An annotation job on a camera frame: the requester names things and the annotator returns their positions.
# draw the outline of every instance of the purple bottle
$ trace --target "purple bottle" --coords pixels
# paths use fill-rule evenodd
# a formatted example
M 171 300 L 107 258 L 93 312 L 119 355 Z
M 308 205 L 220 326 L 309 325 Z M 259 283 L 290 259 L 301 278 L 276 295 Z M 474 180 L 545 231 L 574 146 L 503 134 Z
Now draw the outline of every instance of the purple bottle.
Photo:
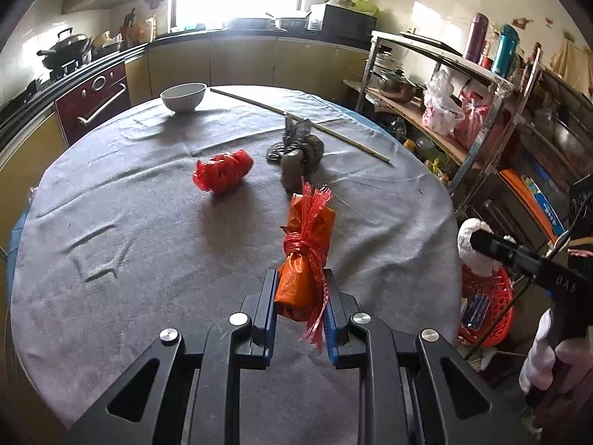
M 476 16 L 471 21 L 470 33 L 467 35 L 463 58 L 473 63 L 478 63 L 480 61 L 481 49 L 482 46 L 484 46 L 487 30 L 488 18 L 481 13 L 476 13 Z

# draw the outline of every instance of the metal bolt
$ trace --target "metal bolt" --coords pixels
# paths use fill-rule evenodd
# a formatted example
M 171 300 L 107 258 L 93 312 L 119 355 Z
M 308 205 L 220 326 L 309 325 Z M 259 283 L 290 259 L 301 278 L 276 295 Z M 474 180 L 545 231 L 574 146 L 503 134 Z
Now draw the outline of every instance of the metal bolt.
M 177 330 L 174 328 L 165 328 L 163 331 L 161 331 L 160 336 L 163 343 L 170 345 L 177 341 L 179 333 L 177 333 Z
M 371 322 L 371 315 L 367 313 L 357 313 L 352 316 L 352 321 L 356 324 L 367 324 Z
M 235 313 L 228 320 L 234 326 L 242 326 L 249 321 L 249 317 L 245 313 Z
M 430 343 L 434 343 L 439 339 L 439 333 L 430 328 L 425 329 L 420 335 L 424 341 L 429 341 Z

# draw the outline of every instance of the red oven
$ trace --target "red oven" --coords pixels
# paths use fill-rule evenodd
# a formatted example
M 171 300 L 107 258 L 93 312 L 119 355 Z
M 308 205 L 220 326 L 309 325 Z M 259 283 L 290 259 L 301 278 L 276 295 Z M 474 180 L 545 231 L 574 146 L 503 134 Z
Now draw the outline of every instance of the red oven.
M 124 62 L 93 76 L 56 100 L 57 115 L 68 145 L 129 108 Z

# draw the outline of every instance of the microwave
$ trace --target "microwave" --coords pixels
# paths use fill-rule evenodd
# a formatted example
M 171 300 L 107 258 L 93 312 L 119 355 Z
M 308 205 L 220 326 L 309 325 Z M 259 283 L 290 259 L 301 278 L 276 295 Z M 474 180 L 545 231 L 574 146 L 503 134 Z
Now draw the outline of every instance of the microwave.
M 377 19 L 359 11 L 328 3 L 311 5 L 307 29 L 326 35 L 369 41 Z

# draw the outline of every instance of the gray tablecloth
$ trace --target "gray tablecloth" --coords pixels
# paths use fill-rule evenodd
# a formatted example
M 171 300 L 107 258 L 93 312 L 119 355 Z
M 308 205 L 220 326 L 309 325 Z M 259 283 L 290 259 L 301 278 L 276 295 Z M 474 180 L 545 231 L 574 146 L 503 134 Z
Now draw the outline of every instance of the gray tablecloth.
M 455 336 L 461 275 L 451 200 L 411 153 L 314 97 L 227 87 L 387 154 L 386 164 L 329 135 L 313 184 L 336 211 L 328 266 L 341 290 L 391 327 Z M 265 160 L 283 118 L 207 92 L 173 115 L 159 99 L 92 131 L 44 174 L 17 260 L 11 316 L 41 397 L 73 423 L 166 327 L 208 327 L 258 293 L 284 260 L 289 197 Z M 192 182 L 198 158 L 244 148 L 244 182 L 213 197 Z M 358 374 L 336 371 L 280 317 L 272 365 L 241 379 L 245 444 L 357 442 Z

